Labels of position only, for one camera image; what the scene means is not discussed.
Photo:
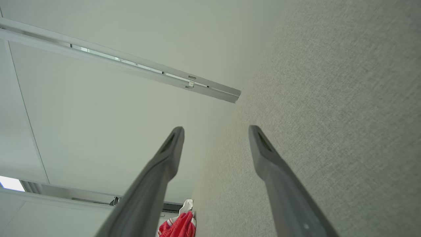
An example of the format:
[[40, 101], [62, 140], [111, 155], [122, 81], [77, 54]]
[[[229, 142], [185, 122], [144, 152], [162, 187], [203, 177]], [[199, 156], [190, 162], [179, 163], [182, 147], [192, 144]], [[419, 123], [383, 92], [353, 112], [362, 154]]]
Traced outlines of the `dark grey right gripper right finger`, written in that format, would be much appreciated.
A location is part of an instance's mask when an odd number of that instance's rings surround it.
[[263, 131], [249, 126], [254, 168], [264, 181], [278, 237], [339, 237]]

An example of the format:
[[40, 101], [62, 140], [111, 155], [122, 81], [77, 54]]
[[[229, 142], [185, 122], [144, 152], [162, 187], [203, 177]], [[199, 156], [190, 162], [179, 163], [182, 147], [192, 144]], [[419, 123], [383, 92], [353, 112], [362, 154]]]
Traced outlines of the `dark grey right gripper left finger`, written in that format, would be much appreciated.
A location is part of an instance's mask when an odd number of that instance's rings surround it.
[[184, 128], [175, 127], [95, 237], [155, 237], [168, 182], [177, 174]]

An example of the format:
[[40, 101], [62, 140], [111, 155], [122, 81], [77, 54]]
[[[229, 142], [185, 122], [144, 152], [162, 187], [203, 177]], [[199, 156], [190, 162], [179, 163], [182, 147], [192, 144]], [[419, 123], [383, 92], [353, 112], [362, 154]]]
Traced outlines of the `red white-sleeved number shirt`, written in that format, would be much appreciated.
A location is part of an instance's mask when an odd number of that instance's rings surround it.
[[179, 216], [168, 219], [157, 230], [157, 237], [195, 237], [196, 219], [194, 200], [187, 199], [179, 210]]

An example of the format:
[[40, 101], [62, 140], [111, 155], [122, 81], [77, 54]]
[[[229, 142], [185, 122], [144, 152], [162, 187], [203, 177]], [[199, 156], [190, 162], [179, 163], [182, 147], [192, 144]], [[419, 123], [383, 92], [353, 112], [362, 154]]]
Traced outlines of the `grey fabric sofa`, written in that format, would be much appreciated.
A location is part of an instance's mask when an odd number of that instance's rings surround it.
[[259, 126], [340, 237], [421, 237], [421, 0], [293, 0], [193, 193], [195, 237], [276, 237]]

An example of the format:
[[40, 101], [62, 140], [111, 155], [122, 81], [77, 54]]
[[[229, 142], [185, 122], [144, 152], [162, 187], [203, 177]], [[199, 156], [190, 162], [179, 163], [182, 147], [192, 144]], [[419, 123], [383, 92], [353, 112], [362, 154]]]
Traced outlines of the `grey partition base rail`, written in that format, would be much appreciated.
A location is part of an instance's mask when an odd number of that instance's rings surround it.
[[89, 203], [109, 205], [115, 196], [104, 195], [95, 192], [88, 192], [83, 190], [75, 190], [68, 188], [61, 188], [47, 184], [40, 184], [35, 182], [20, 180], [24, 190], [26, 192], [35, 193], [38, 195], [45, 195], [57, 198], [66, 198], [77, 201], [84, 201]]

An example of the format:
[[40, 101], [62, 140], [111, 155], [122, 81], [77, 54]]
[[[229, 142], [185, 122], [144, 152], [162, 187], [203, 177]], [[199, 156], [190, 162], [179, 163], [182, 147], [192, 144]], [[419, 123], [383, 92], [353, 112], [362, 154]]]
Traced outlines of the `grey partition post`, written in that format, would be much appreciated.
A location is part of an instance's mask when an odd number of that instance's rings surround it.
[[120, 61], [122, 63], [130, 64], [132, 66], [138, 66], [144, 69], [148, 69], [159, 74], [174, 77], [186, 82], [194, 81], [195, 86], [197, 87], [208, 87], [225, 93], [230, 93], [238, 97], [240, 97], [241, 95], [241, 90], [228, 87], [226, 85], [222, 85], [211, 80], [204, 79], [191, 73], [183, 72], [179, 69], [174, 69], [169, 66], [154, 63], [153, 61], [146, 60], [99, 44], [95, 44], [93, 42], [77, 39], [71, 36], [60, 34], [54, 31], [49, 31], [47, 29], [14, 21], [8, 18], [0, 17], [0, 29], [16, 32], [22, 35], [31, 36], [37, 39], [46, 40], [59, 45], [64, 45], [66, 47], [71, 47], [77, 50], [103, 56], [112, 60]]
[[157, 72], [153, 72], [151, 70], [144, 69], [138, 66], [132, 66], [130, 64], [122, 63], [117, 60], [112, 60], [103, 56], [95, 55], [92, 53], [88, 53], [85, 51], [77, 50], [71, 47], [66, 47], [64, 45], [59, 45], [59, 44], [49, 42], [43, 39], [37, 39], [31, 36], [22, 35], [22, 34], [4, 30], [4, 29], [0, 29], [0, 39], [5, 39], [7, 41], [16, 42], [18, 44], [27, 45], [33, 48], [72, 57], [77, 60], [83, 60], [89, 63], [102, 64], [111, 69], [117, 69], [122, 72], [137, 75], [139, 77], [154, 80], [156, 82], [171, 85], [173, 87], [178, 87], [190, 92], [200, 93], [202, 95], [210, 96], [210, 97], [227, 101], [230, 103], [236, 103], [236, 101], [239, 98], [236, 95], [232, 95], [230, 93], [225, 93], [225, 92], [208, 88], [208, 87], [202, 87], [202, 86], [190, 87], [188, 85], [188, 82], [179, 80], [174, 77], [170, 77], [164, 74], [159, 74]]

